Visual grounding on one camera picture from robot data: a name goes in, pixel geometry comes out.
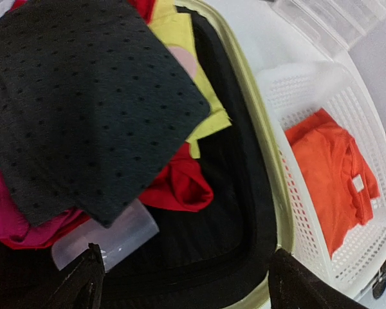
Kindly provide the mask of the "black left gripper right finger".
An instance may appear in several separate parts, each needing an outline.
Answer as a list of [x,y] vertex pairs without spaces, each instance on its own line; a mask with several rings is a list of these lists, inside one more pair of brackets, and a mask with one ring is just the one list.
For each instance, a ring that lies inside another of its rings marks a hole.
[[284,249],[269,265],[268,288],[273,309],[361,309],[364,306],[335,290]]

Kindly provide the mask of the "magenta garment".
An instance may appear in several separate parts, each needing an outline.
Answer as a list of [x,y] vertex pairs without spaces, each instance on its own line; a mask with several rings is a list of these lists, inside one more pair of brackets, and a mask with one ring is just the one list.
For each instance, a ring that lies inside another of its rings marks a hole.
[[0,171],[0,242],[7,247],[13,250],[49,248],[88,220],[85,212],[70,209],[38,227],[30,225],[10,197]]

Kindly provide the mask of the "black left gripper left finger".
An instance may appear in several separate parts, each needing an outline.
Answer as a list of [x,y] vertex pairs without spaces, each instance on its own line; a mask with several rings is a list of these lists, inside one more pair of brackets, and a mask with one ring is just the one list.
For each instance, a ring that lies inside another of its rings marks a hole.
[[40,308],[99,308],[105,268],[100,247],[88,248],[41,288]]

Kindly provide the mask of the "white perforated plastic basket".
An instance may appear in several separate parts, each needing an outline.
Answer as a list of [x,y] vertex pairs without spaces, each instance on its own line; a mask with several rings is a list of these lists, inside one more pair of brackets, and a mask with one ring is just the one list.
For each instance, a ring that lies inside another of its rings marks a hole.
[[256,76],[284,169],[295,257],[355,298],[386,260],[386,140],[350,72],[286,64]]

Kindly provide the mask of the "clear pink plastic bottle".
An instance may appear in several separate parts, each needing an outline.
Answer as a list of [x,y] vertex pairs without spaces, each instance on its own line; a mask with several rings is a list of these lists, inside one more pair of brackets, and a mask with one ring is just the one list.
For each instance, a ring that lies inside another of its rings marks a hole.
[[90,219],[58,239],[51,254],[56,267],[61,270],[93,243],[100,247],[104,268],[108,272],[158,232],[149,211],[140,200],[134,200],[109,228]]

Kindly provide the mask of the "pale green hard-shell suitcase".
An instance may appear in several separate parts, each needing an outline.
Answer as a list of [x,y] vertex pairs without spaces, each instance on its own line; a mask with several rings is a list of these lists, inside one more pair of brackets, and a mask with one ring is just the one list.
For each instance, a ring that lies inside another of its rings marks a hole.
[[102,308],[257,308],[268,300],[268,266],[277,247],[274,195],[227,40],[196,3],[176,4],[192,19],[199,63],[232,117],[202,139],[199,164],[214,190],[199,213],[151,209],[159,233],[108,272]]

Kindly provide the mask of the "white plastic drawer organizer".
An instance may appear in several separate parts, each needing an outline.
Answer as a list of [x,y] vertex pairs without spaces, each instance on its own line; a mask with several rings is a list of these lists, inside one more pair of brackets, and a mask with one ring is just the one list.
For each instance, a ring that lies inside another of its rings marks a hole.
[[386,19],[386,1],[282,0],[271,8],[329,57],[350,50]]

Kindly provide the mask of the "orange garment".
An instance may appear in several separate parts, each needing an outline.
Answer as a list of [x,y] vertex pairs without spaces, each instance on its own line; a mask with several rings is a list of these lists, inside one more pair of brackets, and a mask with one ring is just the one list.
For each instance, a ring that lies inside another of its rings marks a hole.
[[286,131],[308,188],[329,254],[347,233],[373,219],[380,197],[375,175],[350,133],[319,109]]

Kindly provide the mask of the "yellow folded garment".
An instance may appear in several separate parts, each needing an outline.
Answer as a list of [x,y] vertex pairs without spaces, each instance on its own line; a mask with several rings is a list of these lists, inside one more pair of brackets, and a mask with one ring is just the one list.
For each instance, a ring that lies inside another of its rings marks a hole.
[[209,115],[187,139],[191,157],[198,159],[200,157],[198,140],[231,126],[230,117],[199,64],[190,14],[177,12],[174,1],[156,1],[149,28],[168,49],[171,46],[182,47],[193,54],[198,62],[198,72],[193,82],[210,106]]

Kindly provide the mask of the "pink round container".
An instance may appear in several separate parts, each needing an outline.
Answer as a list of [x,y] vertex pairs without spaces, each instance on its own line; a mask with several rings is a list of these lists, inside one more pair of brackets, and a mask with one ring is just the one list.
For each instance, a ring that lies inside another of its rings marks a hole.
[[193,54],[191,54],[188,50],[179,46],[171,46],[169,47],[169,51],[188,73],[190,78],[194,80],[198,72],[198,62],[195,56],[193,56]]

